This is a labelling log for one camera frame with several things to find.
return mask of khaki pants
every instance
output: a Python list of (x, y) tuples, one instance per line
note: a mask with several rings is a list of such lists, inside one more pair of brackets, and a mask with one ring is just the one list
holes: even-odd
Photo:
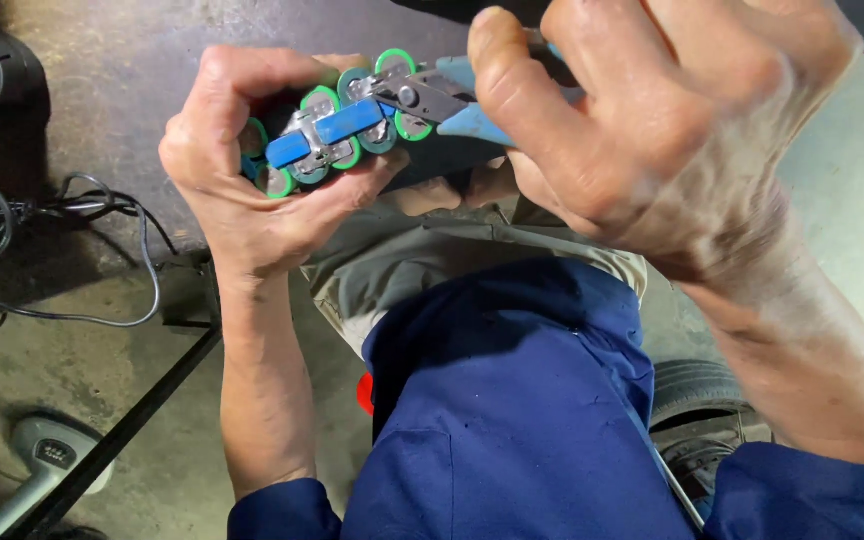
[(349, 217), (301, 267), (312, 299), (362, 357), (362, 344), (389, 310), (440, 283), (536, 257), (585, 261), (645, 293), (645, 259), (596, 245), (519, 197), (510, 225), (409, 217), (377, 202)]

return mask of gray plastic device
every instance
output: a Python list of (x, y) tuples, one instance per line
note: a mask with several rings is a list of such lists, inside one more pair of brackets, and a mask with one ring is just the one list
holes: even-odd
[[(0, 507), (0, 536), (59, 485), (96, 443), (98, 440), (92, 435), (56, 418), (35, 414), (17, 423), (11, 447), (29, 467), (31, 475)], [(114, 465), (113, 462), (102, 471), (85, 495), (106, 487)]]

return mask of black metal frame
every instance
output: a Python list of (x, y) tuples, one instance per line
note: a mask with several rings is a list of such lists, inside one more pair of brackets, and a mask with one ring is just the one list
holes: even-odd
[(53, 492), (42, 500), (34, 510), (3, 538), (9, 540), (44, 540), (59, 524), (69, 510), (89, 490), (92, 483), (109, 467), (139, 431), (172, 397), (195, 368), (215, 349), (222, 340), (222, 316), (219, 310), (219, 289), (215, 279), (215, 267), (211, 261), (199, 266), (201, 275), (207, 280), (206, 301), (209, 306), (207, 323), (197, 321), (164, 321), (163, 325), (181, 329), (202, 329), (205, 334), (191, 349), (175, 362), (168, 373), (139, 399), (99, 444), (69, 472)]

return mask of blue sleeve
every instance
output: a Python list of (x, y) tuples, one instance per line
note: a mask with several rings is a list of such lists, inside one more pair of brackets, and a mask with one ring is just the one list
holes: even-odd
[(336, 540), (341, 531), (326, 487), (314, 478), (260, 489), (239, 500), (228, 514), (229, 540)]
[(714, 540), (864, 540), (864, 465), (746, 443), (719, 466), (704, 534)]

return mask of person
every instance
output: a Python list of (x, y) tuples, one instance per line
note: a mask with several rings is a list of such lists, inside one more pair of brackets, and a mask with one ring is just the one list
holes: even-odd
[[(203, 54), (159, 152), (218, 275), (228, 536), (864, 539), (864, 324), (775, 174), (857, 31), (832, 0), (554, 0), (541, 30), (579, 103), (510, 12), (469, 32), (477, 98), (517, 146), (507, 226), (376, 202), (402, 150), (266, 198), (238, 175), (251, 107), (362, 58)], [(703, 531), (644, 428), (646, 261), (702, 310), (776, 440), (721, 463)], [(374, 444), (343, 521), (316, 479), (296, 268), (374, 379)]]

